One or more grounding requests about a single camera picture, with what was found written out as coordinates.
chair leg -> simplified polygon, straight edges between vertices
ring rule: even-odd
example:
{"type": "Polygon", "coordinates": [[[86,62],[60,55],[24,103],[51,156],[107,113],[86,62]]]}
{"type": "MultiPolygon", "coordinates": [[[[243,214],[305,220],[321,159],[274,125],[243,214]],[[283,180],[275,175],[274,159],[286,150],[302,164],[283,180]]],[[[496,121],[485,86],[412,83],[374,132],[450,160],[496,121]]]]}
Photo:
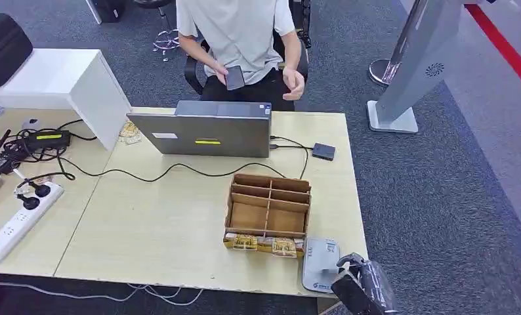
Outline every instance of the chair leg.
{"type": "Polygon", "coordinates": [[[156,39],[154,40],[154,43],[152,44],[154,46],[153,51],[158,51],[159,49],[162,51],[166,51],[179,47],[179,38],[172,37],[172,33],[177,32],[177,30],[170,29],[170,22],[168,21],[168,18],[166,17],[166,14],[162,10],[162,8],[158,8],[158,11],[160,12],[160,17],[162,19],[163,30],[158,33],[156,39]]]}

cardboard box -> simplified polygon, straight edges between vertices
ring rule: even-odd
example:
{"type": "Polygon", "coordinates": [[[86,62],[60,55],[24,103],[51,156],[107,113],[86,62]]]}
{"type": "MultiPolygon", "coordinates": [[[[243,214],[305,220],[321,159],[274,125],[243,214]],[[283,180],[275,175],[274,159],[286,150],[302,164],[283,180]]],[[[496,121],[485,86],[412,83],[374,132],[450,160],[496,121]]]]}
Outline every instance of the cardboard box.
{"type": "Polygon", "coordinates": [[[256,236],[257,251],[272,252],[274,238],[289,238],[303,256],[311,187],[306,180],[235,174],[228,196],[224,245],[237,236],[256,236]]]}

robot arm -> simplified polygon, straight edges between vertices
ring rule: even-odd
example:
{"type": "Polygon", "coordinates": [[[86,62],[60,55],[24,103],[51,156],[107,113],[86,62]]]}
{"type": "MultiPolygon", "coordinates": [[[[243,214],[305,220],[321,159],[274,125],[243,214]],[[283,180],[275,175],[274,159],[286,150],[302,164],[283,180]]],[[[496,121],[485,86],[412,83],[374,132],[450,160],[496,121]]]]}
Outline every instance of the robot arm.
{"type": "Polygon", "coordinates": [[[331,288],[351,313],[385,315],[398,312],[392,286],[379,263],[352,253],[342,257],[336,265],[339,274],[331,288]]]}

red stripe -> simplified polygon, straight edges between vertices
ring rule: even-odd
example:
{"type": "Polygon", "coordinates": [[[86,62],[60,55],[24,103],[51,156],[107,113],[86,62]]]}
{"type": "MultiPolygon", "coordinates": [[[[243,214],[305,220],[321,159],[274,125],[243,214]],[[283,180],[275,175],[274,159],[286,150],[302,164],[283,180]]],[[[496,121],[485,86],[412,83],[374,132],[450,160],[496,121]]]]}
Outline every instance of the red stripe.
{"type": "Polygon", "coordinates": [[[506,38],[502,36],[500,31],[492,24],[491,20],[478,5],[465,5],[465,8],[471,13],[471,16],[473,16],[477,24],[479,24],[488,39],[490,39],[496,49],[498,49],[502,56],[504,56],[504,59],[521,78],[521,56],[518,52],[508,43],[506,38]]]}

stanchion post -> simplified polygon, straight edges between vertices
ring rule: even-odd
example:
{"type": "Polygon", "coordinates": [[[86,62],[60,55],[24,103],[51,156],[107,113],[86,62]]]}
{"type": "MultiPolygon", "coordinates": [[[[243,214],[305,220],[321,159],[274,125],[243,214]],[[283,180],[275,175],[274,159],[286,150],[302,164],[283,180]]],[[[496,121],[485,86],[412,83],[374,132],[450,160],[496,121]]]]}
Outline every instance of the stanchion post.
{"type": "Polygon", "coordinates": [[[396,44],[396,48],[394,48],[394,52],[392,53],[392,58],[378,59],[369,65],[369,77],[376,84],[387,87],[390,85],[390,82],[392,82],[394,75],[396,75],[396,72],[402,63],[402,57],[404,56],[407,47],[407,38],[414,29],[414,25],[421,18],[421,14],[427,5],[427,1],[428,0],[415,0],[413,3],[406,24],[400,34],[398,43],[396,44]]]}

